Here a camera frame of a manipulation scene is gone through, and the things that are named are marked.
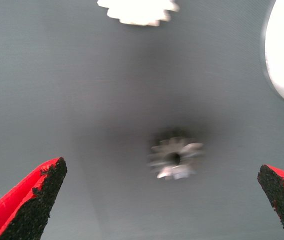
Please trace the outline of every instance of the gray surface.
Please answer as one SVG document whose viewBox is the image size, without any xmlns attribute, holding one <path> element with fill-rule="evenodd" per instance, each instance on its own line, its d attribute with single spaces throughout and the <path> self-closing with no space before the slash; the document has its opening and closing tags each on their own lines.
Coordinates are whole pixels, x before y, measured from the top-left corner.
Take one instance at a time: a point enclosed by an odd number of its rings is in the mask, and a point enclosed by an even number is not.
<svg viewBox="0 0 284 240">
<path fill-rule="evenodd" d="M 284 101 L 263 75 L 271 1 L 184 0 L 159 28 L 95 1 L 0 1 L 0 197 L 41 162 L 69 172 L 43 240 L 283 240 L 256 180 L 284 168 Z M 160 127 L 202 129 L 198 174 L 145 167 Z"/>
</svg>

